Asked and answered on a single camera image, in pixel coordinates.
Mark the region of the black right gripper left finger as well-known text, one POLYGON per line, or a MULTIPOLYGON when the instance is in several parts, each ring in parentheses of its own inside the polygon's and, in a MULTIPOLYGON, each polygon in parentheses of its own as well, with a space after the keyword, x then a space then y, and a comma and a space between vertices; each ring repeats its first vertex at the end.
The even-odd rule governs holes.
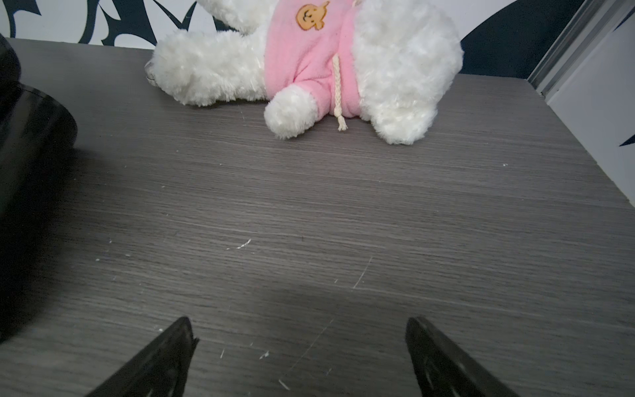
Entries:
POLYGON ((88 397, 182 396, 198 339, 181 317, 88 397))

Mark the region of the black drawer cabinet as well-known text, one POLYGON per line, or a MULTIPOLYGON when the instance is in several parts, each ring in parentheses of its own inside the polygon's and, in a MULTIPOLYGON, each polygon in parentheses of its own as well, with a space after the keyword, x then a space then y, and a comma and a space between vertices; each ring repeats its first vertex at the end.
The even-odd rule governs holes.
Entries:
POLYGON ((26 319, 30 278, 41 254, 78 126, 67 108, 21 82, 21 63, 1 39, 1 339, 26 319))

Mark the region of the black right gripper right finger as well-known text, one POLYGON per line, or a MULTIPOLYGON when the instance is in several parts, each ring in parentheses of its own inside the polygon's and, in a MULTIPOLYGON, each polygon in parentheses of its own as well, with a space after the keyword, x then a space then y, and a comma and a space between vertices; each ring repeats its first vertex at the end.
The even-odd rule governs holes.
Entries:
POLYGON ((408 319, 405 342, 423 396, 518 397, 423 316, 408 319))

